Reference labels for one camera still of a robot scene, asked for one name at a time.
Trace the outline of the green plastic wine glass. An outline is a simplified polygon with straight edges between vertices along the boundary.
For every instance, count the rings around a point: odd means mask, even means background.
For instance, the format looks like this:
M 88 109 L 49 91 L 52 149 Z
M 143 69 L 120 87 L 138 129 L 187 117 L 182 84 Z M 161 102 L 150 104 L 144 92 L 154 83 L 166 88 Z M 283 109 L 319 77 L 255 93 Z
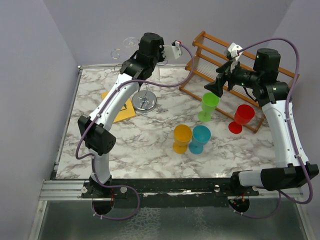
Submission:
M 220 98 L 212 92 L 207 92 L 203 95 L 201 100 L 201 109 L 198 113 L 198 119 L 201 122 L 209 122 L 212 117 L 212 112 L 217 108 L 220 103 Z

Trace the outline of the clear wine glass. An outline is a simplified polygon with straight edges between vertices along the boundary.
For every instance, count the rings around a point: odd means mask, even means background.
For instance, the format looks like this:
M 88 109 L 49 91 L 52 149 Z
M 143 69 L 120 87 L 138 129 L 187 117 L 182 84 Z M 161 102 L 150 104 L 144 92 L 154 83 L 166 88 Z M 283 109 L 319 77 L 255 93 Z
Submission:
M 125 48 L 133 48 L 140 43 L 140 40 L 136 37 L 128 37 L 123 41 L 123 46 Z

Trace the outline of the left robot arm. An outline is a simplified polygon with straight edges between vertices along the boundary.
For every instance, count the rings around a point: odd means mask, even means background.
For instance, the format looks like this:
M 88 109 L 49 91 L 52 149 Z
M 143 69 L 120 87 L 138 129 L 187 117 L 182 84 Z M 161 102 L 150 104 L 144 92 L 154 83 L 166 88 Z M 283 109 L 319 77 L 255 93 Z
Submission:
M 112 124 L 126 101 L 152 75 L 156 64 L 164 61 L 164 49 L 164 39 L 160 35 L 145 33 L 135 53 L 122 63 L 117 80 L 107 96 L 88 117 L 82 115 L 77 121 L 80 142 L 85 143 L 88 156 L 92 158 L 93 191 L 101 198 L 111 190 L 108 183 L 111 178 L 109 152 L 116 143 L 115 136 L 110 133 Z

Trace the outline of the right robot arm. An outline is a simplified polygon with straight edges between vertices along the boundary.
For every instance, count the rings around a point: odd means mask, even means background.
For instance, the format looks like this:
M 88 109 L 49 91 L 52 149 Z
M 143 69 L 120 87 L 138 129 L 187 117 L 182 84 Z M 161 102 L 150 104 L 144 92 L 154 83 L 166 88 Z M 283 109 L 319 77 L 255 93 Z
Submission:
M 309 162 L 300 143 L 293 119 L 293 105 L 286 102 L 289 86 L 277 80 L 281 55 L 275 49 L 260 48 L 253 69 L 247 70 L 238 62 L 238 49 L 236 46 L 234 50 L 225 51 L 228 61 L 216 69 L 218 75 L 215 82 L 204 88 L 219 98 L 223 95 L 225 84 L 228 84 L 229 90 L 235 85 L 252 90 L 270 127 L 276 167 L 234 172 L 229 189 L 240 196 L 248 187 L 268 191 L 301 187 L 319 174 L 319 168 Z

